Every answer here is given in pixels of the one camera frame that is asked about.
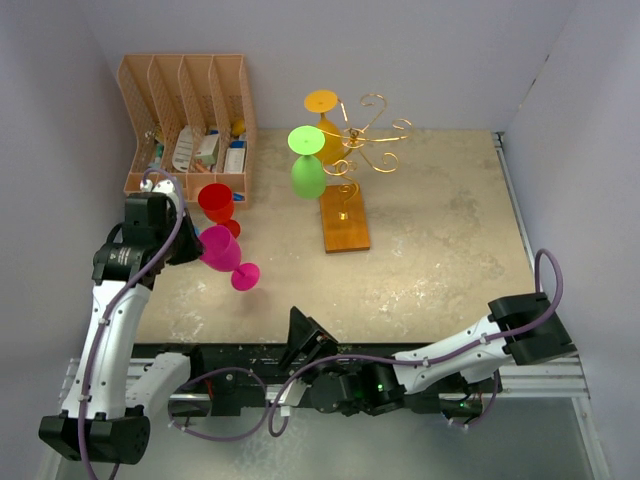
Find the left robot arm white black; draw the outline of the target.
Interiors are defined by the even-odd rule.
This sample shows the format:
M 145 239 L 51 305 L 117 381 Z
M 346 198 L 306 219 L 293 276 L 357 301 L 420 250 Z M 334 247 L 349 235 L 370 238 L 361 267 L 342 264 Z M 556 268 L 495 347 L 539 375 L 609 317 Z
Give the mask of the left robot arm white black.
M 165 265 L 203 252 L 177 194 L 134 193 L 125 218 L 93 258 L 92 313 L 75 377 L 61 410 L 41 419 L 38 436 L 72 461 L 135 465 L 151 420 L 178 388 L 194 392 L 204 365 L 184 353 L 160 353 L 131 381 L 129 367 L 140 319 Z

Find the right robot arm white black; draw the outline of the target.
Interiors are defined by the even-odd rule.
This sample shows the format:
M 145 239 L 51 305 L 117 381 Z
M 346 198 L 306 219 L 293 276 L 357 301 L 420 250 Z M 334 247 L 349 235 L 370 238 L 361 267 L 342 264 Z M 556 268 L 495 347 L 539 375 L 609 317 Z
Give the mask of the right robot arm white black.
M 467 391 L 504 364 L 536 365 L 577 351 L 556 314 L 562 294 L 507 296 L 489 303 L 490 312 L 444 340 L 389 358 L 363 354 L 315 360 L 280 388 L 271 404 L 296 406 L 304 389 L 323 413 L 376 416 L 402 407 L 405 398 L 440 380 Z

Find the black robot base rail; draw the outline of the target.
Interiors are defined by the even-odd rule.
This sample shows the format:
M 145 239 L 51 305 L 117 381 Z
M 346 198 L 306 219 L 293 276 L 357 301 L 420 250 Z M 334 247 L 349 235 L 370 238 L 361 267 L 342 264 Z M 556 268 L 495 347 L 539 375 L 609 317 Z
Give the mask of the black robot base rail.
M 278 367 L 285 346 L 280 343 L 137 344 L 133 349 L 126 388 L 134 389 L 142 375 L 151 370 L 156 356 L 182 354 L 188 358 L 190 375 L 197 382 L 177 389 L 176 397 L 171 402 L 172 412 L 179 416 L 191 412 L 237 416 L 244 408 L 261 407 L 265 401 L 273 399 L 282 384 L 296 372 L 288 373 Z M 389 357 L 399 348 L 397 344 L 364 343 L 343 345 L 339 352 Z M 438 381 L 419 394 L 406 397 L 404 405 L 398 409 L 409 409 L 418 414 L 442 413 L 446 418 L 476 419 L 485 409 L 483 401 L 492 391 L 500 389 L 501 381 L 496 372 L 474 384 L 466 383 L 456 374 Z M 314 409 L 308 389 L 299 407 Z

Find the red plastic wine glass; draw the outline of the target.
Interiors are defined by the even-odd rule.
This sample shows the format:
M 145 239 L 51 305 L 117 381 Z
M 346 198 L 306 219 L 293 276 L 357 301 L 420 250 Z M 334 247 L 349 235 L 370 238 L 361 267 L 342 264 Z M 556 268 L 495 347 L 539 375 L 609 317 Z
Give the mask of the red plastic wine glass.
M 199 192 L 197 201 L 210 221 L 226 227 L 234 238 L 239 237 L 241 227 L 233 219 L 233 193 L 228 186 L 221 183 L 209 184 Z

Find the pink plastic wine glass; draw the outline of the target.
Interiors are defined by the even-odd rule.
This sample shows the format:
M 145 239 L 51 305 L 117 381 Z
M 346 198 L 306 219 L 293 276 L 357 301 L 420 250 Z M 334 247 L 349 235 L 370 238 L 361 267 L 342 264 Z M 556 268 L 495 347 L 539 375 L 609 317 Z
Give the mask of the pink plastic wine glass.
M 204 251 L 199 259 L 213 270 L 231 274 L 231 285 L 237 291 L 253 289 L 260 279 L 259 267 L 242 261 L 242 250 L 236 238 L 225 226 L 215 225 L 204 230 L 199 240 Z

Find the green plastic wine glass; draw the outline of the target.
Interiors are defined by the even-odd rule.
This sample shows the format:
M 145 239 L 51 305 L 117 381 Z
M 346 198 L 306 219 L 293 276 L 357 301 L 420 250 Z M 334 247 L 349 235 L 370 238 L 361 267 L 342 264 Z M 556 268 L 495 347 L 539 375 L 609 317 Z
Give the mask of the green plastic wine glass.
M 289 133 L 287 142 L 298 155 L 291 168 L 294 192 L 305 199 L 321 197 L 326 189 L 326 174 L 316 154 L 325 145 L 324 134 L 315 126 L 303 125 Z

